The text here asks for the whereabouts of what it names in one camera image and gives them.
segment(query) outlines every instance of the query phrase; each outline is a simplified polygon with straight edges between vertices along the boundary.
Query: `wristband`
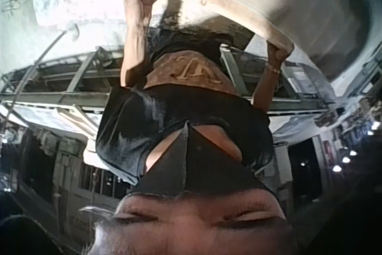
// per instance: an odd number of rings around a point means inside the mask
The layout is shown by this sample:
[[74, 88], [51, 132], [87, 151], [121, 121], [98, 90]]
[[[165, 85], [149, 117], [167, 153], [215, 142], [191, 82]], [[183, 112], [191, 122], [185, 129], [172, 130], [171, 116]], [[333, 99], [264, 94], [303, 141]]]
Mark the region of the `wristband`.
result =
[[279, 69], [276, 69], [275, 67], [273, 67], [272, 65], [269, 65], [268, 63], [266, 64], [266, 67], [268, 68], [268, 70], [271, 70], [273, 73], [276, 73], [276, 74], [280, 74], [280, 70]]

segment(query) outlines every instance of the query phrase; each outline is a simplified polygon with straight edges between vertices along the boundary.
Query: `brown monogram shirt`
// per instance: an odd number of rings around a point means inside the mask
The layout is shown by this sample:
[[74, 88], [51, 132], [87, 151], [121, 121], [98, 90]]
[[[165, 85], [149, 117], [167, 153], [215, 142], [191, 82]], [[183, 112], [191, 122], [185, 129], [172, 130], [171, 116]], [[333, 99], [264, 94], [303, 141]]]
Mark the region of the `brown monogram shirt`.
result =
[[240, 96], [214, 62], [191, 50], [165, 54], [154, 63], [145, 88], [162, 84], [201, 87]]

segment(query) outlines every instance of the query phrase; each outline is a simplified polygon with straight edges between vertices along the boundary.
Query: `man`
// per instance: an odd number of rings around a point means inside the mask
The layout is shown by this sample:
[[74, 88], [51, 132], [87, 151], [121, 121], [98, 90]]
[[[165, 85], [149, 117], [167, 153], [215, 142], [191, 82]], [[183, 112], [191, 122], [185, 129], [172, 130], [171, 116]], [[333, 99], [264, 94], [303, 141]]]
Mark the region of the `man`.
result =
[[124, 3], [121, 86], [96, 149], [134, 187], [97, 225], [89, 254], [295, 254], [277, 199], [254, 177], [272, 158], [266, 113], [288, 53], [268, 44], [250, 103], [219, 69], [216, 41], [173, 37], [148, 59], [154, 2]]

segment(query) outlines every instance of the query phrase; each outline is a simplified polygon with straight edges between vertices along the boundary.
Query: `hand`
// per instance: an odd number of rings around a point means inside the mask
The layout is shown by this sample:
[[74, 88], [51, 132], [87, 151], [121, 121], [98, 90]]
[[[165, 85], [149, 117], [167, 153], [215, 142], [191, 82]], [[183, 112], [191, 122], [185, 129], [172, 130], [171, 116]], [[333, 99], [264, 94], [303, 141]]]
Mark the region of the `hand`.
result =
[[124, 0], [127, 25], [148, 26], [155, 1], [157, 0]]
[[268, 64], [272, 66], [281, 66], [291, 53], [283, 49], [278, 48], [272, 43], [268, 42]]

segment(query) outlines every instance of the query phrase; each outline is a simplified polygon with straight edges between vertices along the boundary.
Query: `street light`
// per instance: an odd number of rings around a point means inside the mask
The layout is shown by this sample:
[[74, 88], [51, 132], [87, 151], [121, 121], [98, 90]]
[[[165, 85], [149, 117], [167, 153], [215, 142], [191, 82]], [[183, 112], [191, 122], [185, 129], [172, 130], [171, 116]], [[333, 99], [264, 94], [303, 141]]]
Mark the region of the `street light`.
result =
[[340, 172], [342, 171], [342, 168], [341, 168], [339, 165], [335, 165], [335, 166], [333, 167], [333, 171], [334, 171], [335, 173], [340, 173]]
[[375, 131], [375, 130], [378, 129], [378, 127], [379, 127], [380, 125], [381, 125], [380, 122], [374, 122], [373, 125], [371, 126], [371, 129], [372, 129], [373, 131]]
[[345, 156], [343, 159], [342, 159], [342, 162], [344, 164], [348, 164], [350, 162], [350, 158], [348, 158], [347, 156]]

